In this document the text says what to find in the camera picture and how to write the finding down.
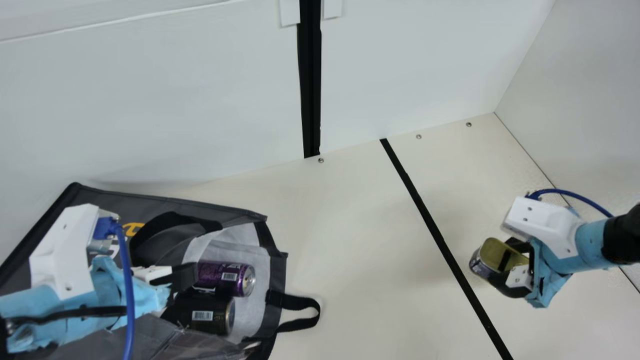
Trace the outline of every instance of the white wall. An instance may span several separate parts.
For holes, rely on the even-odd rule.
[[[557,0],[496,112],[556,187],[626,213],[640,200],[640,3]]]
[[[225,1],[238,0],[2,0],[0,40]]]
[[[149,192],[302,158],[277,4],[0,42],[0,261],[72,181]]]
[[[323,152],[495,110],[554,0],[346,0],[322,23]]]

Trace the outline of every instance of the purple can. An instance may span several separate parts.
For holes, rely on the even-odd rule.
[[[215,290],[216,295],[247,297],[255,286],[253,266],[238,263],[198,262],[194,288]]]

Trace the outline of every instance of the black bag handle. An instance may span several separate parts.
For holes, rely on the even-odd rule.
[[[268,338],[245,338],[243,341],[261,341],[258,347],[249,349],[250,355],[247,360],[269,359],[273,345],[279,332],[291,332],[305,330],[317,325],[320,320],[320,304],[318,301],[308,297],[298,297],[269,289],[265,299],[267,305],[279,307],[280,309],[299,311],[313,307],[318,312],[313,318],[297,319],[285,322],[278,326],[276,331]]]
[[[278,326],[275,331],[276,333],[310,329],[316,326],[316,324],[320,320],[320,304],[318,304],[318,301],[312,298],[297,297],[294,295],[281,293],[280,291],[276,290],[268,290],[266,302],[267,305],[276,306],[280,309],[285,310],[299,311],[313,307],[318,312],[318,314],[312,318],[297,319],[290,322],[285,322],[282,325]]]
[[[129,240],[129,252],[131,254],[131,263],[133,264],[133,266],[153,265],[147,264],[144,260],[142,260],[141,257],[136,255],[136,250],[138,250],[144,243],[151,239],[151,237],[164,230],[171,229],[172,227],[191,224],[199,224],[204,228],[206,233],[211,233],[212,231],[219,231],[223,229],[222,224],[214,220],[181,215],[176,213],[175,211],[169,211],[167,213],[160,214],[149,220],[143,227],[140,228],[140,230],[138,230],[138,232],[131,238],[131,240]]]

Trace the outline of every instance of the black vertical strip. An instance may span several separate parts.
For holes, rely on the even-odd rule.
[[[433,220],[433,217],[431,217],[431,214],[429,213],[427,206],[422,201],[420,194],[418,194],[418,190],[416,190],[409,175],[404,171],[402,163],[400,163],[400,160],[396,156],[396,153],[394,152],[393,148],[391,148],[389,141],[387,139],[381,139],[380,142],[385,148],[385,151],[387,152],[391,163],[396,168],[398,175],[400,175],[404,186],[406,187],[407,191],[409,191],[413,202],[415,203],[416,207],[418,207],[418,211],[420,211],[420,215],[422,215],[424,223],[427,225],[429,232],[431,232],[433,239],[436,241],[436,244],[438,245],[442,256],[449,265],[453,276],[455,276],[458,284],[462,288],[462,291],[465,293],[467,299],[471,303],[471,306],[474,308],[474,311],[476,312],[478,319],[480,319],[480,322],[484,326],[484,329],[489,335],[489,338],[493,341],[493,345],[498,350],[498,353],[503,358],[503,360],[513,360],[513,357],[511,357],[507,346],[502,341],[502,338],[498,334],[498,331],[493,327],[489,316],[486,314],[486,311],[484,311],[484,308],[482,307],[482,304],[480,304],[480,301],[471,288],[471,285],[469,285],[465,274],[463,274],[460,266],[458,266],[456,258],[454,258],[453,254],[451,254],[451,250],[449,250],[447,243],[444,241],[444,237],[442,237],[442,234],[440,233],[436,222]]]
[[[298,72],[305,158],[320,155],[321,0],[300,0]]]

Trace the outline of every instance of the white bracket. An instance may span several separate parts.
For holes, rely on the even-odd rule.
[[[29,257],[31,287],[51,287],[60,300],[94,291],[86,247],[100,209],[91,204],[65,208]]]
[[[507,281],[504,283],[508,288],[527,288],[532,290],[531,286],[533,276],[529,274],[529,265],[520,265],[511,269]]]
[[[569,209],[526,197],[513,202],[503,228],[522,236],[542,241],[558,259],[578,256],[575,232],[584,221]]]
[[[333,19],[342,16],[342,0],[324,0],[323,1],[323,18]]]
[[[138,267],[132,268],[131,270],[133,271],[133,276],[139,278],[147,284],[150,284],[153,280],[171,275],[173,273],[173,269],[170,266],[152,265],[148,268]]]
[[[280,25],[284,28],[300,23],[300,0],[280,0]]]

